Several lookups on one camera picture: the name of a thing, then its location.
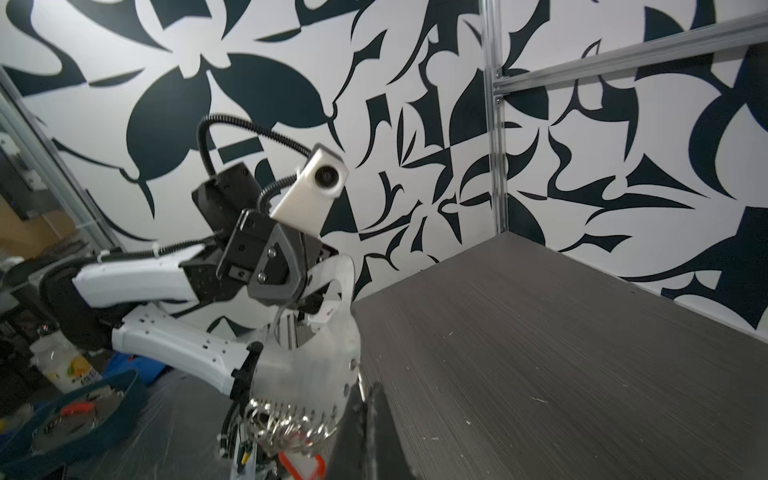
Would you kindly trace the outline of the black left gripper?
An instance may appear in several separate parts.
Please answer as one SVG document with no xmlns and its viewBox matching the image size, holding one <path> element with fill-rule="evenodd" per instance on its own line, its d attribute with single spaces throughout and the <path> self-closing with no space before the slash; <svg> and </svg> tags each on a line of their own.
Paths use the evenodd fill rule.
<svg viewBox="0 0 768 480">
<path fill-rule="evenodd" d="M 318 263 L 321 241 L 244 209 L 231 232 L 216 274 L 247 287 L 265 306 L 295 307 Z"/>
</svg>

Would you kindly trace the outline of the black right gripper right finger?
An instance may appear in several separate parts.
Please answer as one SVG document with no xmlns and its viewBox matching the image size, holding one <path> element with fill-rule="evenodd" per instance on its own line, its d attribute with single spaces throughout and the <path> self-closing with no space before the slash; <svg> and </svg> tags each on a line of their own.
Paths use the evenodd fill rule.
<svg viewBox="0 0 768 480">
<path fill-rule="evenodd" d="M 407 462 L 384 386 L 374 383 L 367 397 L 367 478 L 415 480 Z"/>
</svg>

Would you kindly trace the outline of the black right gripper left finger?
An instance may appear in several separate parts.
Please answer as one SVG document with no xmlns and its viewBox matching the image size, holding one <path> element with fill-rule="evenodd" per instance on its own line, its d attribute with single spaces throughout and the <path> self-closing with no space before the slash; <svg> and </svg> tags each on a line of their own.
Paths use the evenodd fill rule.
<svg viewBox="0 0 768 480">
<path fill-rule="evenodd" d="M 367 404 L 360 385 L 350 391 L 347 407 L 335 433 L 335 443 L 326 462 L 325 480 L 365 478 Z"/>
</svg>

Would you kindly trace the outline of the perforated metal crescent plate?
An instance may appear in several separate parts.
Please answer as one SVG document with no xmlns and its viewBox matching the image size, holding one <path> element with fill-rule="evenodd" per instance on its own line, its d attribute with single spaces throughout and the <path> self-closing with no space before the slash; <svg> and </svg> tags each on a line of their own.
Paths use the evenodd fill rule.
<svg viewBox="0 0 768 480">
<path fill-rule="evenodd" d="M 344 416 L 358 380 L 361 337 L 351 312 L 355 268 L 347 255 L 333 256 L 309 272 L 307 294 L 336 283 L 341 299 L 325 325 L 303 345 L 288 349 L 270 334 L 258 359 L 250 399 L 288 403 Z"/>
</svg>

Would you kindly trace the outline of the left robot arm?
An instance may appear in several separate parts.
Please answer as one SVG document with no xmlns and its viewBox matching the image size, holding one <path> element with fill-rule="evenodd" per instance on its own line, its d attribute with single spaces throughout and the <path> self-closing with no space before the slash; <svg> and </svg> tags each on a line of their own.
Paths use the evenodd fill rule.
<svg viewBox="0 0 768 480">
<path fill-rule="evenodd" d="M 196 131 L 207 178 L 191 197 L 211 234 L 65 262 L 43 276 L 39 293 L 75 346 L 147 357 L 237 399 L 249 390 L 261 342 L 215 337 L 184 323 L 181 313 L 166 312 L 165 305 L 178 302 L 190 313 L 246 291 L 262 305 L 315 314 L 323 296 L 306 286 L 323 244 L 317 230 L 278 219 L 270 206 L 278 194 L 299 185 L 305 173 L 261 185 L 243 163 L 217 171 L 208 145 L 215 124 L 248 130 L 305 158 L 313 156 L 311 148 L 249 120 L 207 115 Z"/>
</svg>

